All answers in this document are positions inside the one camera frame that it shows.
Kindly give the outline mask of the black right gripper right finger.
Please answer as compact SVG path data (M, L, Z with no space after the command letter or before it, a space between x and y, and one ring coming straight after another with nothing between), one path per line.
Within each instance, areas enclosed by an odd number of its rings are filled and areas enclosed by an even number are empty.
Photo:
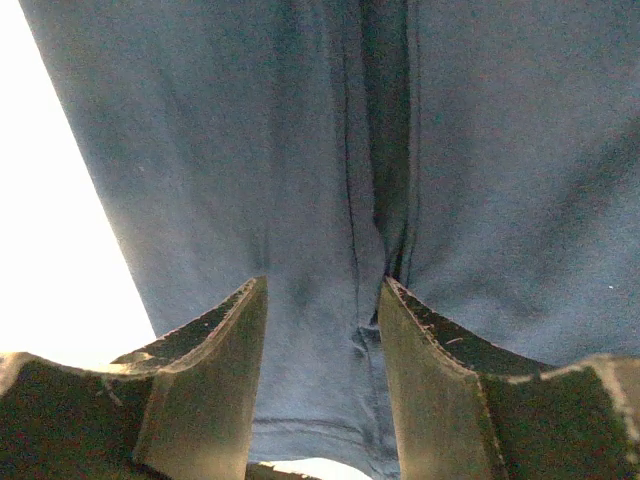
M430 310L393 279L378 321L405 479L635 479L639 362L554 367Z

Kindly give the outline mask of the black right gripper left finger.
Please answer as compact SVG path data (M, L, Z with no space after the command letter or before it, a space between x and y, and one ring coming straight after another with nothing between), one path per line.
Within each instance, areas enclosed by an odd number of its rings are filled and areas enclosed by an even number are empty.
M5 479L241 479L251 442L267 280L93 368L1 357Z

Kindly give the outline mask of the navy blue t shirt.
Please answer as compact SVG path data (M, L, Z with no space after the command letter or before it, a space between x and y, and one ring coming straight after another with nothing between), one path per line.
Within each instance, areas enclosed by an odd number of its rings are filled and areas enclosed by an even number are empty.
M639 352L635 1L25 1L157 334L265 276L249 457L399 475L385 277L556 365Z

